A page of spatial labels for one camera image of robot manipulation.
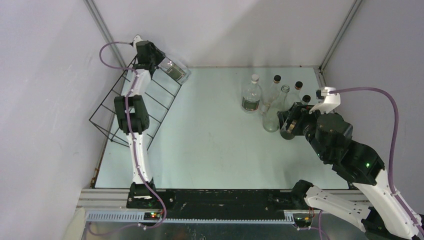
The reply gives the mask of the green wine bottle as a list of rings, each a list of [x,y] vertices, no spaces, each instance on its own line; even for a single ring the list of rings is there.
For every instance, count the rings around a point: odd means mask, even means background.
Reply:
[[[296,126],[295,120],[289,120],[290,112],[298,105],[308,105],[311,101],[311,96],[306,94],[301,100],[294,101],[286,111],[279,111],[277,113],[279,119],[279,133],[285,140],[292,140],[295,138],[294,127]]]

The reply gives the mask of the tall clear bottle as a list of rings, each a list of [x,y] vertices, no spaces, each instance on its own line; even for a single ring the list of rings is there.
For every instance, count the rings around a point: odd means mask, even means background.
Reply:
[[[289,91],[289,85],[284,84],[280,89],[278,97],[270,104],[268,110],[264,114],[262,126],[267,132],[273,133],[280,129],[280,121],[277,113],[286,109],[285,105]]]

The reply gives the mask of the clear bottle black cap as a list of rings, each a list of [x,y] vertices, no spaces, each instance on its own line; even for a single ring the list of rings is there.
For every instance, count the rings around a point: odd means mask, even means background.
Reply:
[[[290,90],[286,98],[286,106],[290,109],[294,103],[300,102],[300,91],[303,87],[301,81],[297,81],[294,85],[294,90]]]

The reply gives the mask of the clear bottle copper cap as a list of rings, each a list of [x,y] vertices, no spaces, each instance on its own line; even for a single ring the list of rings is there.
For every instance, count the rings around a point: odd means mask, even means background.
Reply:
[[[279,84],[282,77],[280,75],[275,75],[272,82],[269,82],[266,88],[262,91],[262,97],[260,100],[259,113],[264,115],[269,109],[271,103],[278,97],[280,94]]]

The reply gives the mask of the clear bottle dark green label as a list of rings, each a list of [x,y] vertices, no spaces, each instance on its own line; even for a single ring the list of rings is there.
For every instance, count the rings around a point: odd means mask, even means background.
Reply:
[[[158,65],[158,67],[165,72],[171,79],[184,84],[191,76],[191,71],[178,60],[165,57]]]

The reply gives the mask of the clear bottle white cap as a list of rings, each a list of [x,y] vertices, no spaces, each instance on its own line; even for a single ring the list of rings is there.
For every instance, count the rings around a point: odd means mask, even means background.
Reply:
[[[246,113],[254,113],[259,109],[263,93],[259,80],[260,76],[253,74],[250,82],[241,88],[241,108]]]

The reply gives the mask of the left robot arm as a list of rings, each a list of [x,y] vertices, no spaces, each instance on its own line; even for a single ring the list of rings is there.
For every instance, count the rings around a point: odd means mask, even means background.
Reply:
[[[127,92],[114,98],[118,126],[128,140],[132,163],[132,183],[126,207],[164,212],[166,205],[156,191],[148,161],[146,131],[150,126],[150,116],[142,94],[165,55],[148,40],[133,42],[131,45],[136,48],[138,66],[129,68],[133,80]]]

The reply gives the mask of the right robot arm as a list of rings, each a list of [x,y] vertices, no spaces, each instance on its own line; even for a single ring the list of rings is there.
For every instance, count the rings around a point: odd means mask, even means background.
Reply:
[[[277,117],[283,136],[305,137],[318,158],[370,202],[370,206],[349,202],[299,180],[290,196],[295,208],[326,211],[351,223],[370,240],[417,240],[423,236],[423,216],[414,212],[399,192],[391,191],[383,160],[372,147],[352,140],[353,126],[341,115],[295,103]]]

